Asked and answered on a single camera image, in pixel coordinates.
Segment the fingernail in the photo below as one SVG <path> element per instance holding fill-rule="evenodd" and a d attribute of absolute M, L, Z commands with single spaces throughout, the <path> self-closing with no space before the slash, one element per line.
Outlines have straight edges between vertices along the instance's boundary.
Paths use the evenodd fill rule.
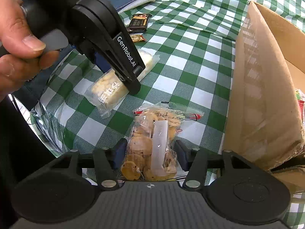
<path fill-rule="evenodd" d="M 14 66 L 8 61 L 0 62 L 0 73 L 6 75 L 7 77 L 11 76 L 14 72 Z"/>
<path fill-rule="evenodd" d="M 25 37 L 23 43 L 36 52 L 45 49 L 45 43 L 37 39 L 34 35 Z"/>

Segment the plastic bag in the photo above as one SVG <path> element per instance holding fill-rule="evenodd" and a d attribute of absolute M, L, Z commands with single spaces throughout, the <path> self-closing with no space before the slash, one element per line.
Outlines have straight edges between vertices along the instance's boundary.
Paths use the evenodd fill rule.
<path fill-rule="evenodd" d="M 197 120 L 203 116 L 203 112 L 196 110 L 195 115 L 189 110 L 183 105 L 168 102 L 145 103 L 135 111 L 138 115 L 121 166 L 127 180 L 138 180 L 142 176 L 146 181 L 164 181 L 176 175 L 177 155 L 171 147 L 181 123 L 185 119 Z"/>
<path fill-rule="evenodd" d="M 146 68 L 138 76 L 138 80 L 141 81 L 159 61 L 159 56 L 138 50 Z M 107 71 L 101 76 L 94 84 L 92 84 L 85 92 L 87 100 L 96 106 L 102 118 L 110 116 L 111 110 L 129 93 L 128 89 L 115 75 L 113 69 Z"/>
<path fill-rule="evenodd" d="M 303 130 L 305 131 L 305 112 L 304 112 L 305 94 L 300 89 L 295 89 L 295 94 L 296 94 L 296 98 L 298 99 Z"/>

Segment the tablecloth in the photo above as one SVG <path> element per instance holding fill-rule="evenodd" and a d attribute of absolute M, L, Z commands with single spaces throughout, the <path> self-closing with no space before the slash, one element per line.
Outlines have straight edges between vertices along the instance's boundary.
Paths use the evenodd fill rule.
<path fill-rule="evenodd" d="M 128 137 L 132 111 L 144 102 L 173 101 L 205 112 L 197 122 L 182 126 L 179 133 L 189 147 L 218 152 L 225 132 L 234 70 L 235 38 L 250 0 L 156 0 L 121 14 L 126 25 L 135 13 L 153 17 L 136 47 L 160 56 L 154 69 L 141 81 L 136 95 L 127 95 L 101 119 L 96 107 L 83 96 L 101 71 L 77 51 L 54 72 L 32 122 L 54 154 L 70 149 L 81 153 L 111 148 Z M 254 0 L 304 29 L 305 0 Z M 290 208 L 286 221 L 303 228 L 304 206 Z"/>

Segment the hand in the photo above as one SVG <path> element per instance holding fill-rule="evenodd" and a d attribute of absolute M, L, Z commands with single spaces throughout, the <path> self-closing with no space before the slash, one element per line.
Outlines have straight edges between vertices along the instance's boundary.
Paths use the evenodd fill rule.
<path fill-rule="evenodd" d="M 0 101 L 21 88 L 58 58 L 58 51 L 43 54 L 45 43 L 32 35 L 23 11 L 22 0 L 0 0 L 0 41 L 11 55 L 0 58 Z"/>

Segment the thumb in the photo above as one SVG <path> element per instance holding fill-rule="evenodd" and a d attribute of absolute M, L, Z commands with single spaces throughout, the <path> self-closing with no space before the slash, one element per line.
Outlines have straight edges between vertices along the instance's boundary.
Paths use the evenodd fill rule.
<path fill-rule="evenodd" d="M 23 59 L 38 57 L 45 43 L 32 35 L 16 0 L 0 0 L 0 40 L 5 49 Z"/>

